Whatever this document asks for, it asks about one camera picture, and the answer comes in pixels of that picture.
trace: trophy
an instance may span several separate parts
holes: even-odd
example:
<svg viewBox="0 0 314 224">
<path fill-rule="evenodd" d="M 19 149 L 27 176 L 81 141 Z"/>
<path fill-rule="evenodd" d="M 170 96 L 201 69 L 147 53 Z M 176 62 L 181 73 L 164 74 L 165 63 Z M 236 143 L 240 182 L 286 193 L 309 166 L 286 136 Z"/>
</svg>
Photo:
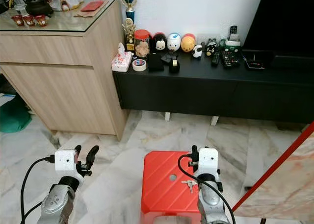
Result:
<svg viewBox="0 0 314 224">
<path fill-rule="evenodd" d="M 124 32 L 126 34 L 126 46 L 128 51 L 134 51 L 134 31 L 135 25 L 131 18 L 126 18 L 124 24 L 122 24 Z"/>
<path fill-rule="evenodd" d="M 126 9 L 126 15 L 127 15 L 127 18 L 131 18 L 132 21 L 134 22 L 134 7 L 135 5 L 137 4 L 137 0 L 121 0 L 121 3 L 127 7 Z"/>
</svg>

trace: glass jar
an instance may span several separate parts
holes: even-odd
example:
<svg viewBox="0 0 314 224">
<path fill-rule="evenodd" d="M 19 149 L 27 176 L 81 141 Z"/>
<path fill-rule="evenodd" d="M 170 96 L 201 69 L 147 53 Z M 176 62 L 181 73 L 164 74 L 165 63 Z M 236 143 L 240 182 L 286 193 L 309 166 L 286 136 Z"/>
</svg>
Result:
<svg viewBox="0 0 314 224">
<path fill-rule="evenodd" d="M 145 29 L 138 29 L 134 32 L 135 54 L 139 57 L 146 57 L 149 54 L 149 32 Z"/>
</svg>

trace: white round toy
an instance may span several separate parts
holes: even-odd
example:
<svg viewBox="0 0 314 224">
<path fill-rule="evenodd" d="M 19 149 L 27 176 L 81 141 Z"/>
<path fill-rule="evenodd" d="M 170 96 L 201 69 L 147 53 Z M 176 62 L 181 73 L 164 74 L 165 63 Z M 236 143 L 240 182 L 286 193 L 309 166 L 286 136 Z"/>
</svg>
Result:
<svg viewBox="0 0 314 224">
<path fill-rule="evenodd" d="M 202 56 L 202 45 L 196 45 L 194 48 L 193 48 L 193 51 L 192 51 L 192 55 L 195 57 L 195 58 L 201 58 Z"/>
<path fill-rule="evenodd" d="M 181 45 L 181 37 L 178 33 L 171 33 L 167 37 L 167 47 L 170 51 L 177 51 Z"/>
</svg>

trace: black tv console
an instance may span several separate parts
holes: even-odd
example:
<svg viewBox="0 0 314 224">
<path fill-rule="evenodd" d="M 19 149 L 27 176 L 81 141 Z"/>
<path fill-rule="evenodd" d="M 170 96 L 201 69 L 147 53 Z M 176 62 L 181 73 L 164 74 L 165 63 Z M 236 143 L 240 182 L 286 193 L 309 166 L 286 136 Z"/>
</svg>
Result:
<svg viewBox="0 0 314 224">
<path fill-rule="evenodd" d="M 314 67 L 305 70 L 224 69 L 179 52 L 180 72 L 113 72 L 123 109 L 310 123 L 314 120 Z"/>
</svg>

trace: tape roll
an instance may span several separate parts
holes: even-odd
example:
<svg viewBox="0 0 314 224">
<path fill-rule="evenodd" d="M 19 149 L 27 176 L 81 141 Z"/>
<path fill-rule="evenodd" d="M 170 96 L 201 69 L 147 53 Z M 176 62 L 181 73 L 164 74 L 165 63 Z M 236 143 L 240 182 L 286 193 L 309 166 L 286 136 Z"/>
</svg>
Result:
<svg viewBox="0 0 314 224">
<path fill-rule="evenodd" d="M 142 59 L 137 59 L 132 62 L 133 70 L 135 71 L 144 71 L 146 70 L 146 61 Z"/>
</svg>

